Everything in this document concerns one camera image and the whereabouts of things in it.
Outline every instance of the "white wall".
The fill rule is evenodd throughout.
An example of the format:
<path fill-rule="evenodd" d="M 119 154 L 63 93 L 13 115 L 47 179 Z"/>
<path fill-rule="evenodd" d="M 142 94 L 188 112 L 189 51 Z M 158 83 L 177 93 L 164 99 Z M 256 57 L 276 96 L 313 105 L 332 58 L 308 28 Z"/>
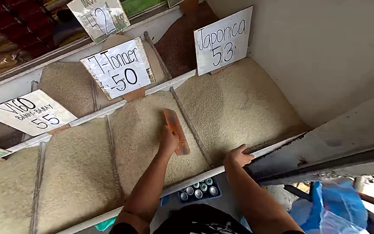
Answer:
<path fill-rule="evenodd" d="M 250 56 L 312 127 L 374 97 L 374 0 L 207 0 L 220 18 L 254 5 Z"/>

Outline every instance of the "black shirt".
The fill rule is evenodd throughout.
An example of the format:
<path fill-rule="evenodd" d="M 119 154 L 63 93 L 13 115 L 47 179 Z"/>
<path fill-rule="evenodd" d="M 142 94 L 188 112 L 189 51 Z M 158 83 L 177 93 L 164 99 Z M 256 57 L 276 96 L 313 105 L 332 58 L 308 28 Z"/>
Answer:
<path fill-rule="evenodd" d="M 154 234 L 251 234 L 231 215 L 205 204 L 185 206 L 165 220 Z M 284 234 L 301 234 L 286 231 Z M 110 234 L 138 234 L 131 225 L 119 223 Z"/>

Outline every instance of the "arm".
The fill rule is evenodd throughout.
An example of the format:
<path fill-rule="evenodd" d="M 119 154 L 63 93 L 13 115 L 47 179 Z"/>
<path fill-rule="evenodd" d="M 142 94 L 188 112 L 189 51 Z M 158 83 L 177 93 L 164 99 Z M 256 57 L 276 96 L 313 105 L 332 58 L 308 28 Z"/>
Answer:
<path fill-rule="evenodd" d="M 163 192 L 168 161 L 177 146 L 177 133 L 172 133 L 169 127 L 164 125 L 158 153 L 136 183 L 115 224 L 125 222 L 133 226 L 139 234 L 150 233 L 150 223 Z"/>
<path fill-rule="evenodd" d="M 224 168 L 227 179 L 243 215 L 253 233 L 282 234 L 284 231 L 303 231 L 294 219 L 242 168 L 251 162 L 252 155 L 243 154 L 243 144 L 230 151 Z"/>

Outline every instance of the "metal divider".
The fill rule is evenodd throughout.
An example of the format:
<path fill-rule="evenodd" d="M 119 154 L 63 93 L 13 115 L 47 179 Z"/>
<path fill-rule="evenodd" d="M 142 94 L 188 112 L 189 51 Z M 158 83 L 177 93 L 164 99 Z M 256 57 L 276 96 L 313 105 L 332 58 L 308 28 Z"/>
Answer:
<path fill-rule="evenodd" d="M 46 153 L 46 143 L 40 142 L 38 158 L 37 158 L 37 171 L 36 171 L 37 178 L 36 178 L 35 187 L 34 187 L 34 196 L 33 196 L 33 201 L 32 201 L 29 234 L 37 233 L 38 200 L 40 197 L 41 181 L 43 180 L 45 153 Z"/>

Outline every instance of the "handwritten number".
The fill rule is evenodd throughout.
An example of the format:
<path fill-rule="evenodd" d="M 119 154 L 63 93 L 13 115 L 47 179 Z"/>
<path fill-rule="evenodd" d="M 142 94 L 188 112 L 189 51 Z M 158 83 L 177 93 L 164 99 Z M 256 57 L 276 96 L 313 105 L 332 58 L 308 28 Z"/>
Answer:
<path fill-rule="evenodd" d="M 31 120 L 31 122 L 33 122 L 33 123 L 36 124 L 36 125 L 40 125 L 40 124 L 46 125 L 45 127 L 39 127 L 39 126 L 36 126 L 37 128 L 44 129 L 44 128 L 47 128 L 47 127 L 49 126 L 49 125 L 47 125 L 47 124 L 44 123 L 44 122 L 40 122 L 40 123 L 36 123 L 36 122 L 34 122 L 34 121 L 36 121 L 36 120 L 38 120 L 38 119 Z"/>
<path fill-rule="evenodd" d="M 93 20 L 95 21 L 95 23 L 96 23 L 96 24 L 92 24 L 92 23 L 90 22 L 89 18 L 87 18 L 87 16 L 85 16 L 86 19 L 87 19 L 87 21 L 89 21 L 90 26 L 92 26 L 92 28 L 94 28 L 95 26 L 97 26 L 97 27 L 102 31 L 102 33 L 104 33 L 103 30 L 101 29 L 101 27 L 99 27 L 98 22 L 96 22 L 96 19 L 93 17 L 93 15 L 90 14 L 90 16 L 92 17 L 92 19 L 93 19 Z"/>
<path fill-rule="evenodd" d="M 46 117 L 47 115 L 49 115 L 49 114 L 44 115 L 42 118 L 45 119 L 45 120 L 47 120 L 47 121 L 49 121 L 49 123 L 50 123 L 50 120 L 52 120 L 52 119 L 57 120 L 57 123 L 55 123 L 55 124 L 54 124 L 54 123 L 50 123 L 50 124 L 52 124 L 52 125 L 57 125 L 57 124 L 60 123 L 60 120 L 57 119 L 57 118 L 55 118 L 55 117 L 52 117 L 52 118 L 46 119 L 45 117 Z"/>
<path fill-rule="evenodd" d="M 213 66 L 217 66 L 219 65 L 220 61 L 221 61 L 221 52 L 217 52 L 216 54 L 214 53 L 215 49 L 211 50 L 211 52 L 213 52 L 213 57 L 215 57 L 217 54 L 219 54 L 219 62 L 217 64 L 214 64 L 213 63 Z"/>
<path fill-rule="evenodd" d="M 228 60 L 226 60 L 226 58 L 225 58 L 225 59 L 224 59 L 225 62 L 230 61 L 230 60 L 232 59 L 232 57 L 233 57 L 233 51 L 232 51 L 233 43 L 232 43 L 232 42 L 227 43 L 227 44 L 224 46 L 224 49 L 223 49 L 223 50 L 225 50 L 225 49 L 226 49 L 226 46 L 229 45 L 229 44 L 230 44 L 230 49 L 227 51 L 226 54 L 229 54 L 229 52 L 230 52 L 230 58 L 229 58 Z"/>
<path fill-rule="evenodd" d="M 118 82 L 117 82 L 116 84 L 118 84 L 119 82 L 122 82 L 122 83 L 123 83 L 123 89 L 120 90 L 118 87 L 116 87 L 116 89 L 119 90 L 119 91 L 124 91 L 124 90 L 126 89 L 125 81 L 123 81 L 123 79 L 122 79 L 122 80 L 118 80 Z"/>
<path fill-rule="evenodd" d="M 116 74 L 116 75 L 112 76 L 112 79 L 113 79 L 113 81 L 115 81 L 115 84 L 118 84 L 119 82 L 122 82 L 123 83 L 123 89 L 119 89 L 118 88 L 119 86 L 116 87 L 116 89 L 119 90 L 119 91 L 124 91 L 126 89 L 125 81 L 123 81 L 123 79 L 116 81 L 115 77 L 117 77 L 117 76 L 119 76 L 119 74 Z"/>
<path fill-rule="evenodd" d="M 109 34 L 110 32 L 112 32 L 112 30 L 111 31 L 109 31 L 108 32 L 108 24 L 107 24 L 107 22 L 106 22 L 106 15 L 105 15 L 105 13 L 103 12 L 103 10 L 101 9 L 101 8 L 96 8 L 95 9 L 95 16 L 97 17 L 97 15 L 96 15 L 96 11 L 97 10 L 101 10 L 101 12 L 102 12 L 102 14 L 103 14 L 103 17 L 105 18 L 105 30 L 106 30 L 106 34 Z"/>
<path fill-rule="evenodd" d="M 127 77 L 127 75 L 126 75 L 126 72 L 127 72 L 128 70 L 131 70 L 132 73 L 133 73 L 134 76 L 135 76 L 135 82 L 133 82 L 133 83 L 129 82 L 128 77 Z M 136 84 L 136 82 L 138 81 L 138 77 L 136 76 L 135 71 L 134 71 L 133 69 L 131 69 L 131 68 L 127 68 L 127 69 L 125 69 L 125 78 L 126 78 L 126 81 L 127 81 L 128 83 L 130 83 L 131 85 Z"/>

